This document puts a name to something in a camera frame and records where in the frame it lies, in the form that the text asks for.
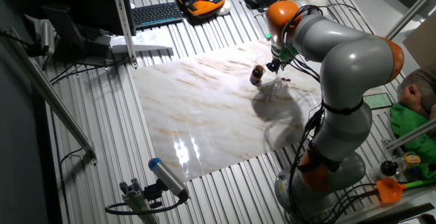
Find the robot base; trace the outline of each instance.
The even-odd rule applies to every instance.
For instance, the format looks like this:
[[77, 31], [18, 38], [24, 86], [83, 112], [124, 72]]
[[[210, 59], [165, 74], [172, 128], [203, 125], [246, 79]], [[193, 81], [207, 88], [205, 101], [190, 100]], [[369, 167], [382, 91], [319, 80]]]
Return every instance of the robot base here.
[[[289, 197], [289, 179], [291, 168], [282, 170], [275, 179], [274, 190], [277, 201], [291, 215], [294, 216]], [[298, 204], [298, 209], [305, 219], [310, 219], [315, 215], [324, 218], [323, 212], [331, 209], [336, 203], [336, 197], [331, 193], [316, 193], [306, 187], [300, 178], [298, 170], [294, 175], [293, 189], [294, 199]]]

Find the keyboard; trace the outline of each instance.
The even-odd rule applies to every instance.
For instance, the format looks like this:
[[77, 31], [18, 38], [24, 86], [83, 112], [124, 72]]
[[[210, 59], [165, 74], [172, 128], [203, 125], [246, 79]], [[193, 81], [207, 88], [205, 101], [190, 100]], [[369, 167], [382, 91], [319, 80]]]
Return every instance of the keyboard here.
[[177, 3], [137, 7], [131, 12], [134, 15], [135, 28], [157, 27], [183, 19], [183, 13]]

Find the robotic arm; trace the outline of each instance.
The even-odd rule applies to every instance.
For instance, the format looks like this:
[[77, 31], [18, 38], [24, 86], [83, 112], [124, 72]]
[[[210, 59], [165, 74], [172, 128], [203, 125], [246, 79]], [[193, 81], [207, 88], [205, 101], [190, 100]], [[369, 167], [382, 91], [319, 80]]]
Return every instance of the robotic arm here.
[[[289, 47], [283, 45], [279, 34], [298, 8], [290, 1], [280, 1], [266, 13], [276, 62], [279, 53]], [[390, 40], [337, 24], [314, 11], [302, 14], [290, 25], [285, 42], [292, 43], [306, 58], [322, 63], [320, 85], [325, 108], [294, 179], [290, 179], [290, 169], [284, 169], [276, 179], [277, 198], [289, 210], [290, 195], [284, 187], [288, 184], [301, 203], [350, 187], [364, 177], [364, 161], [354, 151], [368, 137], [372, 116], [362, 95], [396, 78], [403, 67], [403, 51]]]

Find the aluminum slat platform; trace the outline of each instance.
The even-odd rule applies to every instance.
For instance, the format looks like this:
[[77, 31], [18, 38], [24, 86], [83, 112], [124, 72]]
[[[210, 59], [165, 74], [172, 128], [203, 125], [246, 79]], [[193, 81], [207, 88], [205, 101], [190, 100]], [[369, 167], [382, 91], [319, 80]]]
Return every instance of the aluminum slat platform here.
[[[130, 1], [140, 7], [174, 0]], [[226, 16], [202, 20], [202, 24], [197, 26], [184, 20], [161, 27], [168, 29], [172, 36], [174, 54], [170, 55], [167, 50], [138, 52], [139, 66], [175, 61], [263, 38], [268, 32], [264, 15], [247, 9], [239, 0], [229, 1], [232, 12]], [[355, 6], [352, 0], [328, 2]], [[364, 21], [349, 9], [336, 7], [333, 12], [341, 24], [370, 32]], [[49, 79], [66, 68], [58, 63], [56, 65], [48, 68]], [[74, 68], [86, 69], [82, 65]], [[97, 165], [90, 165], [83, 152], [79, 152], [77, 156], [66, 159], [62, 166], [71, 223], [141, 223], [136, 216], [116, 216], [104, 212], [104, 206], [122, 202], [120, 182], [137, 178], [144, 187], [156, 180], [147, 167], [155, 153], [131, 71], [130, 65], [121, 65], [118, 69], [101, 68], [70, 76], [54, 86], [88, 138], [92, 139], [98, 159]], [[396, 88], [402, 79], [399, 76], [386, 85], [393, 102], [398, 101]], [[47, 110], [53, 159], [57, 165], [64, 155], [80, 146], [48, 106]], [[393, 139], [388, 111], [382, 110], [373, 117], [371, 134], [358, 149], [367, 167], [388, 158], [381, 150], [380, 141], [383, 138]], [[276, 175], [289, 167], [293, 158], [294, 151], [290, 146], [190, 180], [186, 185], [191, 200], [157, 216], [161, 223], [289, 223], [290, 216], [276, 201], [273, 183]], [[68, 223], [59, 169], [55, 167], [63, 222]], [[364, 178], [362, 182], [367, 183], [368, 179]], [[164, 206], [176, 203], [171, 193], [164, 193], [162, 200]], [[364, 199], [354, 204], [343, 219], [377, 205], [375, 198]]]

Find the marble surface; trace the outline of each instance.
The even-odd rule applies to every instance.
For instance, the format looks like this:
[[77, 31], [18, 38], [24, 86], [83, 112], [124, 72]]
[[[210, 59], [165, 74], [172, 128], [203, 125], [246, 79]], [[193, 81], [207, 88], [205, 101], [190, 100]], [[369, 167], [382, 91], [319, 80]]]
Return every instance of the marble surface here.
[[263, 39], [135, 70], [157, 157], [190, 180], [297, 143], [321, 102], [320, 85], [292, 67], [279, 76], [266, 70], [262, 85], [252, 85], [254, 65], [270, 60]]

